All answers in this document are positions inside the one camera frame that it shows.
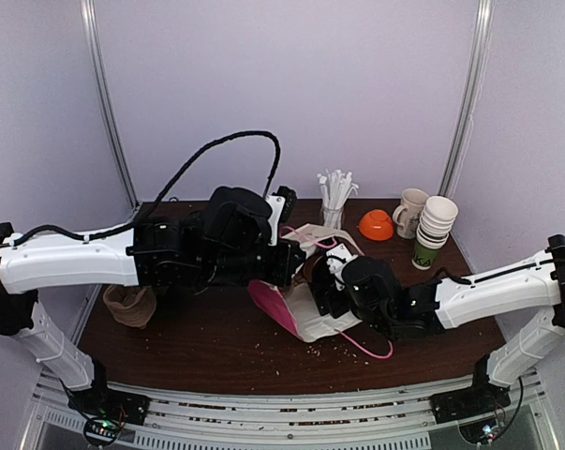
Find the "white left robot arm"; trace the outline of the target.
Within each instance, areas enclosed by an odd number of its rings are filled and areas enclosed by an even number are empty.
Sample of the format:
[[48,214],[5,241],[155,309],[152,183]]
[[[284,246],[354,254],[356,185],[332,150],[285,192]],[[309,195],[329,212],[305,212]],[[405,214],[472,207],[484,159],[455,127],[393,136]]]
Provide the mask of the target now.
[[68,233],[53,226],[17,233],[0,224],[0,335],[15,338],[60,380],[71,409],[90,421],[141,425],[146,396],[111,389],[105,367],[52,321],[38,294],[88,285],[180,286],[194,293],[260,280],[290,285],[305,253],[282,238],[295,192],[260,196],[219,187],[181,220],[144,217],[121,228]]

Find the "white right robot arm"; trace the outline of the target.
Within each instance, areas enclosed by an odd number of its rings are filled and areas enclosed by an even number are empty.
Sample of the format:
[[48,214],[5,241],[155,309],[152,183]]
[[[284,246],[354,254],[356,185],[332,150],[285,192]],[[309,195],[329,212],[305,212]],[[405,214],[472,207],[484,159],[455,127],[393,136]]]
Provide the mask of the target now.
[[319,306],[350,312],[391,342],[427,338],[465,323],[518,309],[533,319],[502,347],[475,365],[469,387],[430,398],[437,423],[491,413],[510,405],[510,388],[565,342],[565,236],[547,248],[499,269],[458,277],[440,269],[429,280],[404,287],[391,266],[338,245],[316,256],[307,277]]

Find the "stack of paper cups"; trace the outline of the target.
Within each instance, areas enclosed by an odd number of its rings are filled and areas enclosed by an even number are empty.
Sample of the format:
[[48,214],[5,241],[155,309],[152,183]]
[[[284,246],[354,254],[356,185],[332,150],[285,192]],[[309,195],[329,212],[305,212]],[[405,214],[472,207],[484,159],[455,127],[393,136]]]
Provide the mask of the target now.
[[420,215],[411,262],[419,270],[427,270],[436,261],[448,241],[458,215],[458,206],[443,196],[429,197]]

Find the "single brown paper cup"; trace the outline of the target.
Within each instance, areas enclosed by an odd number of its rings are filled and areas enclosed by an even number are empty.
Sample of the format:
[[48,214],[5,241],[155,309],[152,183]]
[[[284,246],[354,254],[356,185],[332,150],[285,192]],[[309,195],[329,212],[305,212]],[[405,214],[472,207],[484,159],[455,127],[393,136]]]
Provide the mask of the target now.
[[305,260],[301,275],[306,283],[323,282],[331,273],[325,253],[315,253]]

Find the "stack of cardboard cup carriers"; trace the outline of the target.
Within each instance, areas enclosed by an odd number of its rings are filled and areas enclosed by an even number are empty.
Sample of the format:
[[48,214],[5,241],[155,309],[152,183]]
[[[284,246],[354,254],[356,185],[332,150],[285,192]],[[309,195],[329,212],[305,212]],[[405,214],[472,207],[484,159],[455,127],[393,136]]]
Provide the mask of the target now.
[[156,311],[156,295],[151,288],[110,285],[102,295],[113,319],[130,328],[144,329]]

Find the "pink and white paper bag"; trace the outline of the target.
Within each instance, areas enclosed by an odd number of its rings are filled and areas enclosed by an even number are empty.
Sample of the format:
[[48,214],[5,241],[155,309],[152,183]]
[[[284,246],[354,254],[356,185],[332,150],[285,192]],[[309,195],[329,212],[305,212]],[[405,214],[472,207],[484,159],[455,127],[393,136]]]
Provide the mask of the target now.
[[[350,247],[358,257],[364,254],[350,234],[344,230],[305,224],[297,229],[285,226],[282,236],[298,244],[307,258],[315,253],[325,253],[339,244]],[[308,283],[301,275],[303,265],[295,271],[291,284],[286,288],[276,287],[260,280],[250,282],[248,292],[254,304],[303,342],[312,343],[320,338],[339,335],[374,359],[390,359],[394,354],[393,350],[389,350],[384,355],[375,354],[346,334],[347,330],[361,322],[352,312],[343,312],[335,318],[330,312],[321,311]],[[332,292],[341,293],[333,280]]]

